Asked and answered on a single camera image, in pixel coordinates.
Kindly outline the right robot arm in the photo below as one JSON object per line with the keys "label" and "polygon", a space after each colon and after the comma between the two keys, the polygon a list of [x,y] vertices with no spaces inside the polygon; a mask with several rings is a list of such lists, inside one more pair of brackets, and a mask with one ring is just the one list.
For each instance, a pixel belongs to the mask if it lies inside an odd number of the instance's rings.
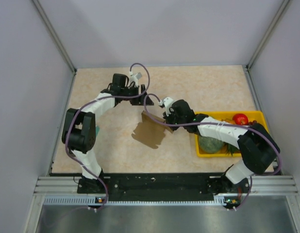
{"label": "right robot arm", "polygon": [[251,175],[264,174],[280,153],[280,148],[260,123],[242,126],[220,121],[206,114],[196,114],[186,101],[170,97],[161,100],[159,106],[165,109],[163,118],[172,130],[183,127],[189,133],[217,139],[240,151],[242,159],[219,179],[227,192],[233,192]]}

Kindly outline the brown cardboard box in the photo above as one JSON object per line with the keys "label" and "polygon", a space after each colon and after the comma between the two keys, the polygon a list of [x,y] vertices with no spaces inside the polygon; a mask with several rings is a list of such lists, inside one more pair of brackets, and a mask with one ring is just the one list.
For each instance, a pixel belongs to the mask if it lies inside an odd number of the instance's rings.
{"label": "brown cardboard box", "polygon": [[141,122],[134,129],[132,138],[149,148],[158,149],[166,136],[166,132],[173,133],[170,127],[161,124],[165,122],[164,119],[153,114],[148,115],[146,111],[143,111]]}

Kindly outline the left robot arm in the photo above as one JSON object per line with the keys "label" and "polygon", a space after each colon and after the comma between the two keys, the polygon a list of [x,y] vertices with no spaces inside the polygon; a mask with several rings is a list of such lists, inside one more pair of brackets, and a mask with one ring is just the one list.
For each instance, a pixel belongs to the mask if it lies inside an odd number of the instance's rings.
{"label": "left robot arm", "polygon": [[115,73],[112,82],[94,100],[78,109],[69,108],[66,112],[62,142],[68,157],[80,165],[82,176],[93,192],[98,193],[106,186],[94,152],[96,121],[122,101],[129,101],[131,105],[142,105],[143,101],[148,101],[146,94],[150,78],[146,85],[139,85],[141,77],[141,73],[130,72],[129,76]]}

